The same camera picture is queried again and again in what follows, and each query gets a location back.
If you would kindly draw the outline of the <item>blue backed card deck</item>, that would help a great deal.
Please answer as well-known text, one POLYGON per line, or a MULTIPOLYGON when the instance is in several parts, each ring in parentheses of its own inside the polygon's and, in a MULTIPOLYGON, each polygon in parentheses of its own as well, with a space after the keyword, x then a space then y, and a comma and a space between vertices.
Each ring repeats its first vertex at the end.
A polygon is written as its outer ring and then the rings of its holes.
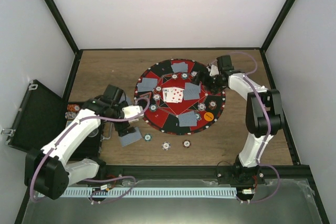
POLYGON ((133 144, 139 141, 142 138, 142 134, 138 127, 135 127, 135 132, 129 133, 125 136, 119 137, 120 143, 122 147, 126 147, 130 144, 133 144))

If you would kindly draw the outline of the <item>community card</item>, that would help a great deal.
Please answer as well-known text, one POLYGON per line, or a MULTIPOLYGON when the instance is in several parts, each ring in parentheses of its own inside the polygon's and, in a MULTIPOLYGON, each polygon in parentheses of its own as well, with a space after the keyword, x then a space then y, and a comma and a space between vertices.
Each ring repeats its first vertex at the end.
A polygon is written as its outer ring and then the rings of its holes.
POLYGON ((198 100, 200 98, 201 85, 192 84, 190 82, 185 84, 183 90, 183 99, 188 100, 198 100))

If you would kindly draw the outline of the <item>green blue 50 chip stack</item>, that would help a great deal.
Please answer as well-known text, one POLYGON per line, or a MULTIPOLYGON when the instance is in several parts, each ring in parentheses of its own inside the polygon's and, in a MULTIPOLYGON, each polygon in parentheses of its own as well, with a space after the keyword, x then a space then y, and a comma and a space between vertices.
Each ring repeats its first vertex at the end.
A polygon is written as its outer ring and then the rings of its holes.
POLYGON ((144 138, 145 141, 148 142, 148 141, 151 141, 152 135, 151 134, 146 134, 143 138, 144 138))

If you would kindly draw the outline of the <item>orange dealer button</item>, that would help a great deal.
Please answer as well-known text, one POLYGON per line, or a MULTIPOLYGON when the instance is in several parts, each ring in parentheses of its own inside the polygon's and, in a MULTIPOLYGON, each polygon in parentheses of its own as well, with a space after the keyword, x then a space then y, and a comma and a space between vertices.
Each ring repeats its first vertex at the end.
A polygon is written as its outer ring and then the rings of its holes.
POLYGON ((211 112, 206 112, 204 114, 204 120, 206 120, 207 122, 211 122, 214 119, 214 115, 211 112))

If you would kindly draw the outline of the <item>dealt card top seat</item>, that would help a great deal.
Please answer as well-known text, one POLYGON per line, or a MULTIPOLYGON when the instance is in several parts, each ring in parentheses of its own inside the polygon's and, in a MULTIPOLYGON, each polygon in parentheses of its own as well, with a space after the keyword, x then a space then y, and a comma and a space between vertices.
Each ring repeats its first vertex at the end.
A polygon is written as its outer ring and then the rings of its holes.
POLYGON ((185 62, 174 63, 171 65, 174 73, 176 72, 188 72, 188 64, 185 62))

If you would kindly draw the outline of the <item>dealt card seat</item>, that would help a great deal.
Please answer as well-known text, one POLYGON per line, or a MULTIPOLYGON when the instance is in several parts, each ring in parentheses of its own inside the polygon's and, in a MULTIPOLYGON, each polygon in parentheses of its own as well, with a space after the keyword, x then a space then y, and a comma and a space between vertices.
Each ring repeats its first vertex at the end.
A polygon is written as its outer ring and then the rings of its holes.
POLYGON ((185 62, 174 63, 171 65, 174 73, 176 72, 188 72, 188 64, 185 62))
POLYGON ((136 87, 138 92, 153 91, 157 86, 158 79, 156 78, 143 78, 136 87))
POLYGON ((194 127, 197 126, 197 116, 194 111, 186 112, 178 116, 179 127, 194 127))

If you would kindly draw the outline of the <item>dealt card bottom seat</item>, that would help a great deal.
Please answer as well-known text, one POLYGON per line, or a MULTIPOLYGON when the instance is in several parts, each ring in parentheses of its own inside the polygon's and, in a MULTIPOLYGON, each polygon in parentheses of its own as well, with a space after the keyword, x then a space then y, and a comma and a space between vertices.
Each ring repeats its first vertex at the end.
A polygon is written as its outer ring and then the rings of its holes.
POLYGON ((197 116, 194 111, 186 112, 178 116, 179 127, 194 127, 197 126, 197 116))

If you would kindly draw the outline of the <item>orange blue 10 chip stack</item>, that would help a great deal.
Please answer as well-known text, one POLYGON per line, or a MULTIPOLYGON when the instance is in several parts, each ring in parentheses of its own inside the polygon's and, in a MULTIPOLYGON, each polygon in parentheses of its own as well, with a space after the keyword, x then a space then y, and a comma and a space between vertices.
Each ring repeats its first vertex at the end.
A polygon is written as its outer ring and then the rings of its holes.
POLYGON ((169 142, 162 143, 162 149, 167 151, 171 148, 171 144, 169 142))

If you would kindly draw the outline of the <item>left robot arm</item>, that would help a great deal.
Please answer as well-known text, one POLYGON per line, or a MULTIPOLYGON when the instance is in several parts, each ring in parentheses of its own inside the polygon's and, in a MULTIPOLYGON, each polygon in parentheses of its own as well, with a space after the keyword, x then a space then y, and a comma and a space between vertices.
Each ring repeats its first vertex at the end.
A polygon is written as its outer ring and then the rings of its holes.
POLYGON ((39 194, 58 199, 68 186, 78 182, 102 184, 107 178, 103 161, 84 158, 70 164, 69 159, 103 121, 128 123, 142 116, 143 112, 138 103, 128 105, 102 95, 86 101, 73 121, 54 140, 27 153, 24 183, 31 201, 41 201, 39 194))

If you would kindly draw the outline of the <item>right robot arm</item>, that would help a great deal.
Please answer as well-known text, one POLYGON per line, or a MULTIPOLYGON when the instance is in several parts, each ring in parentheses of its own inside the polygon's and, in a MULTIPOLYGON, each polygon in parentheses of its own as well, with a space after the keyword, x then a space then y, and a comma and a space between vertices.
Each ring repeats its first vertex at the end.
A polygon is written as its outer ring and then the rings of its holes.
POLYGON ((209 91, 229 88, 246 100, 245 124, 248 136, 236 158, 238 167, 233 170, 233 177, 238 183, 248 182, 252 177, 251 169, 261 165, 261 156, 266 146, 284 126, 280 92, 255 83, 245 73, 232 71, 215 76, 199 71, 192 83, 201 83, 209 91))

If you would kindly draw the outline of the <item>loose card on table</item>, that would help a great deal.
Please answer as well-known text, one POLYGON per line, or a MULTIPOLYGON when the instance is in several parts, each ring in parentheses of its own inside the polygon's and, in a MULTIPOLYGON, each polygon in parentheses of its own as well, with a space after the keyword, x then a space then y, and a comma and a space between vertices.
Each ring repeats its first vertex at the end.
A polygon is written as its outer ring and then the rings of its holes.
POLYGON ((124 101, 126 101, 126 103, 128 104, 128 106, 133 105, 132 100, 126 95, 122 97, 124 101))

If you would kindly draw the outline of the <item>round red black poker mat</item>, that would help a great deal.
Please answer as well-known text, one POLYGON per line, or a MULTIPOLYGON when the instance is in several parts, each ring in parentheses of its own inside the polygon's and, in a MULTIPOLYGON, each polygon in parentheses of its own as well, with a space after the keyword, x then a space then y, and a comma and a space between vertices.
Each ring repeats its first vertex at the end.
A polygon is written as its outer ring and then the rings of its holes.
MULTIPOLYGON (((189 60, 189 59, 169 59, 158 62, 151 67, 147 68, 144 73, 139 77, 137 84, 141 82, 143 78, 156 78, 158 79, 157 86, 163 88, 172 88, 178 87, 184 89, 185 84, 190 82, 192 83, 193 77, 191 76, 192 71, 207 71, 207 68, 204 64, 189 60), (182 72, 174 73, 171 65, 175 62, 185 62, 188 64, 188 73, 189 78, 187 80, 181 79, 182 72), (178 79, 173 80, 172 75, 177 74, 178 79)), ((201 93, 200 98, 198 100, 183 100, 180 103, 173 102, 164 102, 163 101, 163 91, 156 92, 155 89, 153 91, 146 92, 138 92, 137 86, 134 90, 134 98, 147 97, 149 98, 149 102, 140 101, 141 106, 150 106, 151 104, 155 104, 157 106, 157 110, 155 112, 151 112, 149 108, 144 114, 145 122, 151 127, 167 134, 175 134, 175 135, 187 135, 201 132, 207 128, 209 128, 212 124, 214 124, 219 117, 221 116, 226 101, 226 94, 224 91, 211 94, 210 91, 205 90, 204 86, 201 85, 201 93), (160 100, 155 101, 153 99, 154 94, 159 94, 161 96, 160 100), (208 108, 208 104, 211 101, 215 101, 217 103, 217 107, 214 110, 210 110, 208 108), (204 111, 198 110, 198 104, 204 103, 206 105, 206 109, 204 111), (194 127, 179 127, 178 116, 180 114, 194 111, 195 113, 200 114, 201 120, 197 122, 197 126, 194 127), (206 112, 211 112, 214 115, 214 119, 211 122, 207 122, 204 120, 204 114, 206 112)))

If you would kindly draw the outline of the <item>red 100 chip stack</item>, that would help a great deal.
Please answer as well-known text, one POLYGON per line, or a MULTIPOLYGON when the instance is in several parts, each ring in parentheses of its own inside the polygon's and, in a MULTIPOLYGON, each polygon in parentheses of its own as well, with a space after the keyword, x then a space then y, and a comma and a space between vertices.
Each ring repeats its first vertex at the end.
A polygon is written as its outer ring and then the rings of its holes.
POLYGON ((188 140, 184 140, 184 141, 183 141, 183 147, 185 147, 185 148, 189 148, 190 146, 191 146, 190 141, 188 141, 188 140))

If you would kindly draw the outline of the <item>black poker set case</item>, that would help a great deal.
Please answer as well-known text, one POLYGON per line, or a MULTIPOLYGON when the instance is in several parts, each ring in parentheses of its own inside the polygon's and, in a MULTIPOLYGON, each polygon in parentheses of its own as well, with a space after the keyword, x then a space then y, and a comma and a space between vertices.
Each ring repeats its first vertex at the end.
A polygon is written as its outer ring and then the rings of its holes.
POLYGON ((67 105, 44 84, 31 81, 12 127, 5 129, 6 145, 25 153, 41 149, 65 129, 67 105))

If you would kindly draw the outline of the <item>black enclosure frame post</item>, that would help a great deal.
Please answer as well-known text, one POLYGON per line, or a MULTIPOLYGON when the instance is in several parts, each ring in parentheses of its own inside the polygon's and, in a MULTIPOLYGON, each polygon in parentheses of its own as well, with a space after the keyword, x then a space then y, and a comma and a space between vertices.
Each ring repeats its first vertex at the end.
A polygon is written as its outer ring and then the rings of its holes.
POLYGON ((58 27, 60 28, 64 38, 66 39, 68 45, 70 46, 71 50, 74 54, 79 53, 79 48, 73 38, 73 36, 70 33, 70 30, 68 29, 68 26, 66 25, 56 3, 54 0, 44 0, 45 4, 47 5, 48 9, 50 10, 54 20, 56 21, 58 27))

